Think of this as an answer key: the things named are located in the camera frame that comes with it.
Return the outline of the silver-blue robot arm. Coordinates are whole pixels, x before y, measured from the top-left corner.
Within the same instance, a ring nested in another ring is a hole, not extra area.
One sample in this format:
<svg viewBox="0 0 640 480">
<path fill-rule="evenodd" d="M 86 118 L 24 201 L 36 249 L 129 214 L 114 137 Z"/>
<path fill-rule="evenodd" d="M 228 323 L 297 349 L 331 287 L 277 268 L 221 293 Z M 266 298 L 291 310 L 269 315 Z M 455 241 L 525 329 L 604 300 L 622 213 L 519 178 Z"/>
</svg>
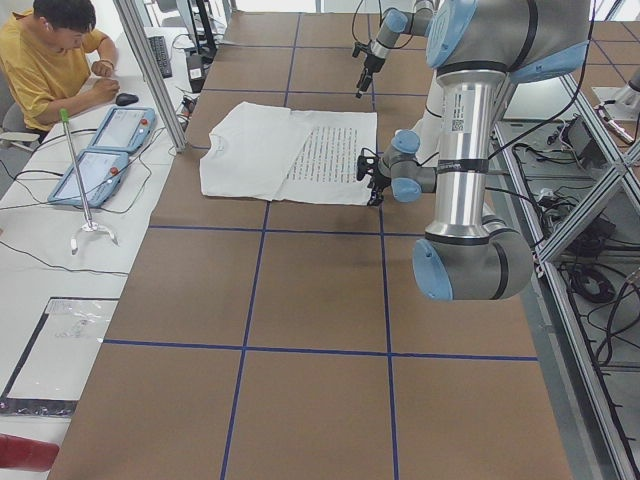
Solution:
<svg viewBox="0 0 640 480">
<path fill-rule="evenodd" d="M 354 30 L 355 22 L 352 22 L 354 38 L 352 56 L 357 58 L 361 53 L 365 55 L 364 66 L 356 83 L 357 98 L 361 98 L 368 91 L 374 75 L 382 70 L 388 54 L 398 49 L 396 43 L 400 36 L 428 37 L 430 25 L 439 4 L 439 1 L 415 1 L 411 12 L 401 11 L 395 7 L 388 8 L 381 13 L 376 37 L 367 43 L 357 40 Z"/>
<path fill-rule="evenodd" d="M 488 149 L 501 88 L 578 69 L 589 45 L 586 1 L 418 1 L 388 9 L 377 36 L 356 44 L 365 92 L 401 35 L 427 40 L 426 61 L 442 91 L 435 125 L 401 130 L 381 155 L 360 156 L 356 177 L 370 203 L 385 189 L 399 202 L 435 197 L 433 221 L 413 249 L 422 294 L 433 300 L 496 300 L 518 294 L 533 272 L 525 238 L 485 204 Z"/>
</svg>

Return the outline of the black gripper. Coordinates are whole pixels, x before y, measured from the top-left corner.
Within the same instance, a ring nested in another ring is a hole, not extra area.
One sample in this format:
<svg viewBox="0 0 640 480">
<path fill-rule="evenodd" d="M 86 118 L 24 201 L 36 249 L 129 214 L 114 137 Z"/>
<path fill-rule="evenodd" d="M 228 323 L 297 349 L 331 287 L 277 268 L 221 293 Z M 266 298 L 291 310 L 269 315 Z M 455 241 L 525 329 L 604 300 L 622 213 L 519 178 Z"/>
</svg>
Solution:
<svg viewBox="0 0 640 480">
<path fill-rule="evenodd" d="M 356 97 L 361 98 L 368 90 L 373 80 L 373 75 L 381 71 L 385 59 L 368 52 L 364 61 L 364 69 L 356 84 Z"/>
<path fill-rule="evenodd" d="M 384 202 L 383 192 L 388 187 L 388 177 L 373 169 L 369 169 L 367 174 L 370 176 L 368 187 L 371 189 L 371 195 L 367 201 L 367 205 L 378 207 Z"/>
</svg>

